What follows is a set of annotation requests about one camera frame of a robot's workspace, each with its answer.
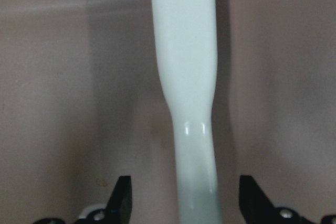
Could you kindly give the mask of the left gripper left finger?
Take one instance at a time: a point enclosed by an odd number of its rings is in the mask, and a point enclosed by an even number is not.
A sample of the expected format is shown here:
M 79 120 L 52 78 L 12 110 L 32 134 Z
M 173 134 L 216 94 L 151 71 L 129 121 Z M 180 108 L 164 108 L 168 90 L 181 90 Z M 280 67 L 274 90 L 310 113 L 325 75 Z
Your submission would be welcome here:
M 105 208 L 106 223 L 128 224 L 132 213 L 131 176 L 120 176 Z

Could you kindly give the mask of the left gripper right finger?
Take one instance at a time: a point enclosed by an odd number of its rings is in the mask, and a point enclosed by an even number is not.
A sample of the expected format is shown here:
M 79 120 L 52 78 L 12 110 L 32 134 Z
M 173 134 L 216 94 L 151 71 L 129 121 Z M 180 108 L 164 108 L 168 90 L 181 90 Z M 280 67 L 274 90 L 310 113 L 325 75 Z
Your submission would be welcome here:
M 287 207 L 275 207 L 254 178 L 239 178 L 239 209 L 247 224 L 302 223 L 303 218 Z

